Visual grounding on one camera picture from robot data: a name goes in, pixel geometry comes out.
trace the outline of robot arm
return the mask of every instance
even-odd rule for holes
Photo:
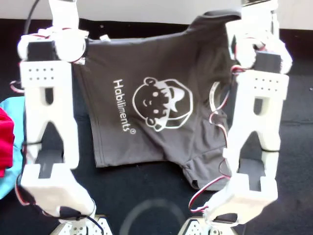
[[[16,193],[23,205],[39,207],[43,214],[63,223],[53,234],[112,234],[106,219],[95,219],[96,205],[75,180],[71,169],[79,162],[77,124],[73,113],[71,63],[84,63],[88,32],[78,29],[76,0],[49,0],[53,26],[23,35],[18,45],[21,83],[25,95],[27,164]],[[45,99],[53,89],[53,102]],[[64,149],[42,149],[41,140],[52,122]]]
[[[270,7],[269,12],[273,12],[275,8]],[[251,24],[250,18],[246,20],[246,14],[244,10],[242,20],[226,25],[229,42],[233,42],[231,55],[244,68],[236,78],[233,124],[223,151],[231,177],[201,207],[203,217],[190,218],[179,235],[236,235],[233,227],[257,217],[278,197],[275,176],[280,149],[279,124],[289,83],[285,73],[290,70],[292,59],[277,37],[278,29],[255,29],[254,22]],[[263,101],[258,115],[254,113],[255,99]],[[257,132],[262,148],[259,161],[240,158],[241,149],[253,131]]]

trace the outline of red white wire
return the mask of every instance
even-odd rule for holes
[[[18,83],[20,83],[20,82],[18,82],[18,81],[12,81],[12,82],[10,82],[10,88],[11,88],[12,91],[14,91],[14,92],[16,92],[16,93],[23,94],[23,93],[25,92],[24,90],[19,89],[19,88],[16,88],[16,87],[14,86],[14,84],[18,84]]]
[[[28,206],[29,203],[22,199],[16,183],[15,183],[15,186],[14,186],[14,191],[15,191],[16,197],[18,198],[18,201],[21,203],[21,205],[22,206]]]
[[[230,179],[230,178],[226,177],[224,175],[221,175],[221,176],[217,177],[216,179],[212,180],[211,182],[207,183],[198,192],[196,192],[195,195],[192,196],[192,198],[190,199],[189,204],[188,204],[188,208],[192,213],[203,212],[206,208],[208,208],[208,206],[202,206],[202,207],[198,207],[196,209],[191,209],[196,198],[199,197],[200,194],[202,194],[208,187],[212,186],[213,184],[215,184],[216,182],[218,182],[222,179]]]

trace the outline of blue cloth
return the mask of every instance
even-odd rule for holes
[[[14,122],[13,166],[5,170],[4,178],[0,178],[0,199],[7,195],[14,187],[16,178],[22,170],[21,148],[24,141],[23,113],[24,97],[11,97],[0,103]]]

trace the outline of gray t-shirt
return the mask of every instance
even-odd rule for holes
[[[171,161],[194,188],[219,176],[224,137],[209,124],[208,95],[214,82],[230,82],[225,23],[239,18],[209,12],[182,33],[90,41],[86,64],[74,69],[97,167]]]

